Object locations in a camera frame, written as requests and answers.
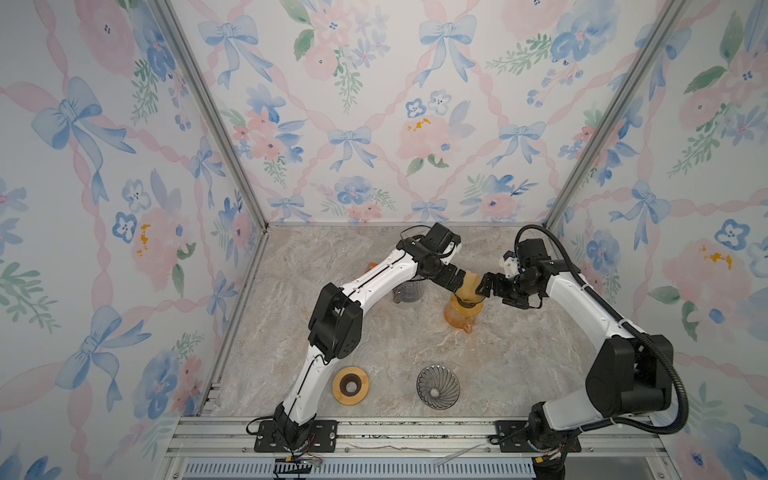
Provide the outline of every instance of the round wooden coaster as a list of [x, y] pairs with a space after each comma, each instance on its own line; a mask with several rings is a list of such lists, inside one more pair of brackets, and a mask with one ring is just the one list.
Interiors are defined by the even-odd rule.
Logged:
[[[350, 392], [347, 386], [353, 385]], [[356, 366], [341, 369], [333, 379], [333, 396], [343, 405], [356, 405], [368, 395], [369, 381], [365, 372]]]

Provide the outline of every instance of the wallpaper wall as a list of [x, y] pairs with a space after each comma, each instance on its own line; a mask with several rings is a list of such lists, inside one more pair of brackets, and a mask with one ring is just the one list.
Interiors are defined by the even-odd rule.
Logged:
[[682, 476], [768, 478], [768, 2], [686, 16], [558, 227], [595, 289], [674, 344]]
[[663, 3], [172, 0], [282, 223], [542, 220]]
[[152, 478], [256, 229], [143, 2], [3, 2], [0, 58], [0, 478]]

